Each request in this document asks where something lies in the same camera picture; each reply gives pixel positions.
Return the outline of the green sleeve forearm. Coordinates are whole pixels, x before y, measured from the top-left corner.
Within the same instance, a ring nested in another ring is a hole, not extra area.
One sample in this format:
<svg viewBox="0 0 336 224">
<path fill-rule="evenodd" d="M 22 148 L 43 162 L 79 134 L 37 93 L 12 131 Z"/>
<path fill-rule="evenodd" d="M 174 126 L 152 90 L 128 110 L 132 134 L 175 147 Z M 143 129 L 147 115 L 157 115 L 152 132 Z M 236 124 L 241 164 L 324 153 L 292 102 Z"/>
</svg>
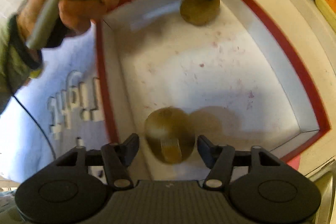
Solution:
<svg viewBox="0 0 336 224">
<path fill-rule="evenodd" d="M 1 111 L 10 98 L 42 66 L 40 50 L 33 56 L 19 34 L 17 14 L 1 24 Z"/>
</svg>

